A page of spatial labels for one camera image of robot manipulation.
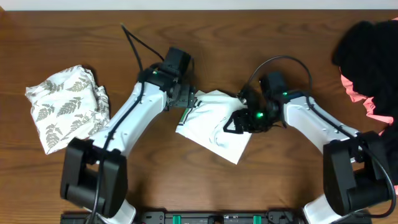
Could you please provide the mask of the white t-shirt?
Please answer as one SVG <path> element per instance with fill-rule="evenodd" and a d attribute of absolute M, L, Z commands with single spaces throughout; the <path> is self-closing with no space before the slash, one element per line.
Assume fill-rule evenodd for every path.
<path fill-rule="evenodd" d="M 194 107 L 184 111 L 175 132 L 237 164 L 251 134 L 226 133 L 223 128 L 233 112 L 245 108 L 239 99 L 219 90 L 198 91 Z"/>

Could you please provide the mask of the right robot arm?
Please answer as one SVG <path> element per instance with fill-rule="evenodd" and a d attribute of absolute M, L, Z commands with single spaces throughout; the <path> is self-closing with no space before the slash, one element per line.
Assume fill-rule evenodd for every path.
<path fill-rule="evenodd" d="M 351 223 L 384 218 L 395 210 L 396 189 L 380 135 L 344 125 L 305 92 L 288 89 L 280 72 L 262 77 L 259 84 L 265 107 L 245 86 L 238 93 L 245 108 L 234 111 L 223 130 L 261 133 L 280 122 L 318 148 L 323 155 L 323 195 L 303 207 L 305 223 Z"/>

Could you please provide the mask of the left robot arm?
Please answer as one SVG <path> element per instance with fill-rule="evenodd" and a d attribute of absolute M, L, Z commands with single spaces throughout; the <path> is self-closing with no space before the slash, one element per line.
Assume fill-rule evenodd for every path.
<path fill-rule="evenodd" d="M 169 48 L 163 62 L 139 72 L 133 92 L 109 124 L 88 139 L 68 143 L 60 196 L 87 211 L 64 213 L 61 223 L 134 221 L 136 209 L 126 200 L 127 159 L 158 114 L 171 107 L 193 107 L 195 89 L 186 80 L 191 59 Z"/>

